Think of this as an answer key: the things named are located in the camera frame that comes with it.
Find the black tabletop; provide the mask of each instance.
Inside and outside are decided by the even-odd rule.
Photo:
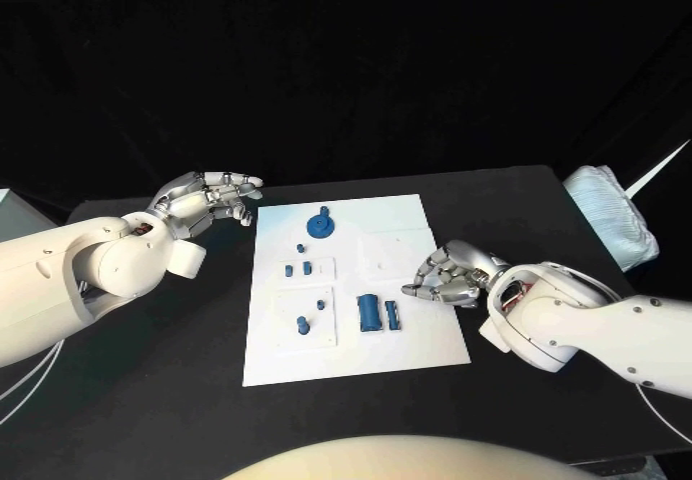
[[[461,238],[512,263],[553,260],[634,293],[547,167],[269,187],[260,205],[413,193],[439,244]],[[146,204],[89,202],[71,221]],[[9,478],[217,479],[286,450],[373,434],[469,438],[569,462],[685,448],[587,354],[557,374],[504,354],[478,333],[484,308],[458,309],[471,365],[243,388],[254,228],[220,221],[198,242],[198,278],[166,275],[68,338],[37,397],[0,427]],[[685,420],[687,400],[652,399]]]

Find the white cardboard piece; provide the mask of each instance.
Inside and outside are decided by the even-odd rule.
[[[322,206],[337,229],[315,239],[306,224]],[[244,386],[471,363],[455,307],[401,293],[436,249],[419,195],[260,208]],[[380,297],[381,332],[361,332],[367,293]],[[316,295],[329,299],[322,312]],[[397,302],[401,331],[388,328],[387,300]],[[312,324],[306,336],[299,311]]]

